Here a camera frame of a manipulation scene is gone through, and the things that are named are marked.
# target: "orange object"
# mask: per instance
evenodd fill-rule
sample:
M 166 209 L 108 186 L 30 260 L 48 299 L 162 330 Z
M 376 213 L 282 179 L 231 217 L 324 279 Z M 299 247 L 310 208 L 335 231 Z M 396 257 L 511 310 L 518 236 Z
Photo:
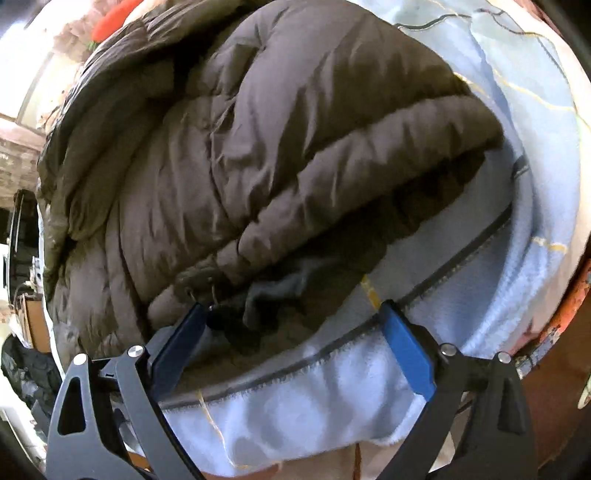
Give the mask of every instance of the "orange object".
M 143 0 L 123 0 L 113 10 L 107 13 L 95 25 L 92 31 L 92 41 L 101 43 L 113 33 L 123 27 L 129 14 L 134 11 Z
M 571 284 L 569 291 L 560 303 L 560 307 L 558 307 L 549 324 L 541 332 L 538 344 L 546 340 L 549 335 L 557 334 L 557 336 L 560 336 L 564 333 L 579 311 L 589 290 L 591 290 L 591 260 L 585 262 L 579 276 Z

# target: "gold thread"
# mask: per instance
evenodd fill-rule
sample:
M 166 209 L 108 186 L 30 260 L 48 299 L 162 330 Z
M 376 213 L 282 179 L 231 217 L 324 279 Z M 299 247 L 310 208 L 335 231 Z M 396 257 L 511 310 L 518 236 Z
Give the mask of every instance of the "gold thread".
M 468 23 L 467 18 L 464 18 L 462 16 L 460 16 L 460 14 L 458 12 L 456 12 L 455 10 L 446 7 L 445 5 L 441 4 L 440 2 L 438 2 L 437 0 L 429 0 L 432 4 L 438 5 L 440 8 L 443 8 L 446 12 L 451 12 L 452 14 L 454 14 L 456 17 L 461 18 L 464 22 Z
M 569 248 L 565 244 L 560 244 L 557 242 L 551 244 L 551 243 L 548 243 L 548 240 L 546 240 L 545 238 L 542 238 L 540 236 L 533 236 L 531 238 L 531 241 L 533 243 L 535 243 L 536 245 L 547 248 L 548 250 L 562 252 L 564 254 L 569 251 Z
M 463 81 L 465 84 L 467 84 L 469 87 L 472 87 L 475 91 L 477 91 L 478 93 L 480 93 L 481 95 L 484 95 L 486 98 L 490 98 L 486 92 L 484 91 L 484 88 L 482 88 L 480 85 L 478 85 L 477 83 L 474 83 L 471 80 L 468 80 L 466 77 L 464 77 L 464 75 L 462 75 L 461 73 L 458 72 L 453 72 L 453 74 L 458 77 L 461 81 Z
M 536 93 L 532 92 L 531 90 L 528 90 L 527 88 L 524 88 L 522 86 L 519 86 L 519 85 L 516 85 L 515 83 L 510 82 L 509 80 L 507 80 L 506 78 L 504 78 L 503 75 L 501 75 L 497 71 L 497 69 L 492 69 L 492 72 L 495 74 L 496 77 L 499 78 L 499 80 L 503 84 L 507 85 L 510 88 L 513 88 L 513 90 L 517 90 L 518 92 L 521 92 L 521 93 L 524 93 L 526 95 L 529 95 L 534 100 L 536 100 L 537 102 L 541 103 L 542 105 L 544 105 L 546 108 L 548 108 L 550 110 L 559 110 L 559 111 L 574 112 L 574 113 L 576 113 L 575 108 L 572 107 L 572 106 L 553 105 L 552 103 L 548 103 L 541 96 L 537 95 Z
M 382 301 L 379 299 L 378 292 L 375 291 L 375 288 L 367 275 L 364 275 L 361 279 L 361 287 L 365 291 L 370 304 L 377 312 L 379 310 L 379 306 L 382 304 Z
M 209 413 L 209 409 L 208 409 L 207 405 L 205 405 L 205 400 L 203 398 L 203 394 L 201 393 L 201 390 L 197 390 L 197 396 L 199 398 L 199 404 L 201 405 L 201 408 L 205 412 L 205 416 L 207 417 L 207 421 L 213 427 L 213 429 L 216 431 L 217 435 L 220 437 L 220 440 L 222 441 L 223 451 L 226 454 L 226 458 L 228 459 L 228 462 L 230 462 L 230 465 L 232 465 L 234 468 L 239 469 L 239 470 L 251 469 L 252 466 L 250 466 L 250 465 L 238 465 L 237 463 L 234 463 L 232 461 L 232 459 L 228 455 L 228 449 L 226 448 L 226 439 L 223 437 L 223 433 L 219 429 L 219 427 L 216 425 L 215 421 L 213 421 L 212 415 Z

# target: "black clamp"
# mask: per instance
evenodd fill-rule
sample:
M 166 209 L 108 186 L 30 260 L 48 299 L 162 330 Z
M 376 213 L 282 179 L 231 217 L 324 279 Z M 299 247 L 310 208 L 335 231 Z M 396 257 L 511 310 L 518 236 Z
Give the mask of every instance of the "black clamp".
M 537 462 L 530 412 L 511 356 L 464 356 L 437 344 L 392 301 L 382 304 L 382 331 L 404 375 L 427 404 L 378 480 L 534 480 Z M 429 473 L 466 391 L 476 394 L 452 462 Z
M 56 400 L 48 438 L 49 480 L 204 480 L 170 429 L 157 401 L 170 393 L 201 338 L 208 313 L 196 304 L 176 326 L 117 357 L 77 355 Z M 411 388 L 427 400 L 421 416 L 378 480 L 533 480 L 531 420 L 511 357 L 464 356 L 410 323 L 396 305 L 379 312 L 382 331 Z M 465 391 L 476 393 L 453 461 L 432 473 Z M 120 393 L 154 473 L 135 467 L 111 394 Z

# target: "light blue fleece blanket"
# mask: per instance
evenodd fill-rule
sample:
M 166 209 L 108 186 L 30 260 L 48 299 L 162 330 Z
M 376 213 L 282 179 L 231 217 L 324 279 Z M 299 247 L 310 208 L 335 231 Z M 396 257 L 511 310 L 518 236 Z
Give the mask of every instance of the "light blue fleece blanket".
M 552 45 L 520 34 L 484 0 L 356 3 L 442 56 L 495 112 L 506 143 L 458 201 L 390 246 L 365 289 L 309 341 L 204 390 L 207 411 L 197 393 L 174 400 L 165 416 L 206 472 L 243 475 L 360 440 L 404 438 L 423 401 L 377 328 L 366 290 L 399 301 L 440 342 L 491 357 L 527 328 L 571 241 L 579 138 Z

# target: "wall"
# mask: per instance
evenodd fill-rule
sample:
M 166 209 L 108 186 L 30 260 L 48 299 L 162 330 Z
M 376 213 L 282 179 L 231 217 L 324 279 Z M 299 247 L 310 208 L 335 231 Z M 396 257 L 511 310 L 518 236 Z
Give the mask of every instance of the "wall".
M 0 137 L 0 207 L 12 210 L 18 189 L 35 190 L 39 152 Z

